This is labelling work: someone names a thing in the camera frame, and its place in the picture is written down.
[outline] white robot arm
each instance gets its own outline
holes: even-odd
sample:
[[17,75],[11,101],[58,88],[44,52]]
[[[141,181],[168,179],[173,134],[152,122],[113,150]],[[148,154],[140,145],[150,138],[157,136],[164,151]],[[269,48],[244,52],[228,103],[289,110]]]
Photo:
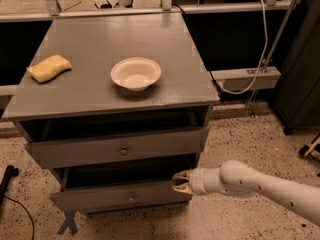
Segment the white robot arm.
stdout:
[[260,173],[239,161],[227,161],[220,168],[182,171],[173,180],[175,191],[193,195],[246,198],[258,193],[320,226],[319,188]]

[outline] sponge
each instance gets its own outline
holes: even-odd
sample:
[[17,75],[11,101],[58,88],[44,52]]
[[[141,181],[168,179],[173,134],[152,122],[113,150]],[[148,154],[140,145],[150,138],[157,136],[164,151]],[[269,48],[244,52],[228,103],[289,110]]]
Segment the sponge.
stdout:
[[27,71],[39,83],[45,83],[71,68],[71,63],[68,60],[60,55],[54,55],[35,66],[28,67]]

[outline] white bowl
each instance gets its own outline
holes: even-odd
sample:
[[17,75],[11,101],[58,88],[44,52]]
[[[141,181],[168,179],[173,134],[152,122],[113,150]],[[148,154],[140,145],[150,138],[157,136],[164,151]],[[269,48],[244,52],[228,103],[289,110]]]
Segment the white bowl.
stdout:
[[160,66],[146,58],[130,58],[120,61],[111,70],[114,83],[131,91],[142,91],[161,76]]

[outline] speckled floor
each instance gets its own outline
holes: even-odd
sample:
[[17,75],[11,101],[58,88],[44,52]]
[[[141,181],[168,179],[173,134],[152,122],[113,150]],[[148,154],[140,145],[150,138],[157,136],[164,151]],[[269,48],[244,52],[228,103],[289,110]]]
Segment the speckled floor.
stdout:
[[[201,167],[217,167],[236,159],[270,175],[320,187],[320,165],[300,159],[319,129],[296,130],[290,136],[266,103],[255,104],[250,118],[243,105],[217,106],[210,121]],[[20,169],[6,195],[22,202],[35,222],[35,239],[319,239],[320,228],[267,198],[194,197],[180,205],[140,208],[86,217],[76,213],[79,229],[71,236],[57,231],[64,215],[49,200],[59,185],[24,150],[25,140],[11,123],[0,123],[0,175],[7,165]],[[26,212],[4,199],[0,208],[0,239],[31,239]]]

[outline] drawer front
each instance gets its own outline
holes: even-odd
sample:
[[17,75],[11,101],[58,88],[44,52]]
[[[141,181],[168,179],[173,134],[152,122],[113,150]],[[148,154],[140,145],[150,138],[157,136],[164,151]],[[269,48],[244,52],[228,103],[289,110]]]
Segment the drawer front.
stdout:
[[51,201],[61,211],[84,213],[138,208],[191,200],[191,195],[171,188],[172,181],[158,181],[133,185],[75,189],[50,194]]
[[117,139],[36,142],[27,144],[26,148],[42,168],[61,168],[200,153],[207,135],[208,128],[203,127],[193,131]]

